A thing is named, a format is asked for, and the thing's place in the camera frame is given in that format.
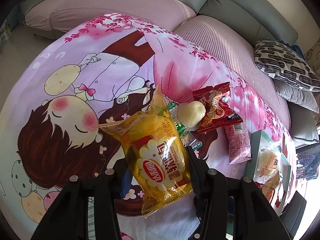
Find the ribbed pink fabric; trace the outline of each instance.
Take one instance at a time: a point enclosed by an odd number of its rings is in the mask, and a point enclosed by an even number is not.
[[[108,12],[120,12],[173,31],[181,22],[196,16],[178,0],[68,0],[51,14],[52,27],[69,31]]]
[[[68,0],[45,0],[39,3],[26,15],[26,24],[37,29],[51,31],[50,14],[57,6],[67,1]]]
[[[277,96],[271,78],[256,68],[254,48],[239,34],[222,22],[202,15],[183,22],[175,33],[200,45],[227,64],[252,86],[286,128],[290,128],[290,114],[286,100]]]

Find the metal bolt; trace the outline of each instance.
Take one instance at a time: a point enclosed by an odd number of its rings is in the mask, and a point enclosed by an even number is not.
[[[217,170],[215,170],[215,169],[208,169],[208,174],[210,174],[210,175],[216,175],[216,174],[217,174]]]
[[[114,170],[114,169],[107,169],[107,170],[105,171],[105,173],[106,173],[107,175],[112,175],[112,174],[115,173],[115,170]]]
[[[251,178],[248,176],[244,176],[243,177],[244,182],[250,183],[251,182]]]
[[[77,182],[78,179],[79,179],[79,177],[78,177],[77,175],[72,175],[69,180],[70,180],[71,182]]]

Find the closed eye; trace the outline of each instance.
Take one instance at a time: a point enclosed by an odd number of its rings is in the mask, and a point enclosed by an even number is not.
[[[57,115],[55,115],[53,111],[52,111],[52,114],[53,114],[53,116],[58,117],[58,118],[61,118],[61,117],[62,117],[62,116],[57,116]]]
[[[84,131],[79,130],[76,125],[75,125],[75,127],[76,127],[76,129],[77,129],[79,132],[81,132],[81,133],[87,133],[87,132],[88,132],[88,131],[84,132]]]

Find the red oval logo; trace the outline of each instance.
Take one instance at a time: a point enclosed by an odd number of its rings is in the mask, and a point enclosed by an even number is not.
[[[143,169],[146,172],[146,174],[149,176],[150,179],[152,179],[155,182],[162,182],[163,181],[163,175],[157,164],[155,164],[151,160],[146,160],[143,162]]]

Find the small red package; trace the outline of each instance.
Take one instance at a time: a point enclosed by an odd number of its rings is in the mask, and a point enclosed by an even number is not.
[[[230,82],[201,88],[193,91],[192,94],[195,100],[204,104],[206,109],[197,130],[198,134],[243,122],[242,118],[230,109]]]
[[[229,164],[251,160],[250,138],[245,122],[224,128],[229,140]]]

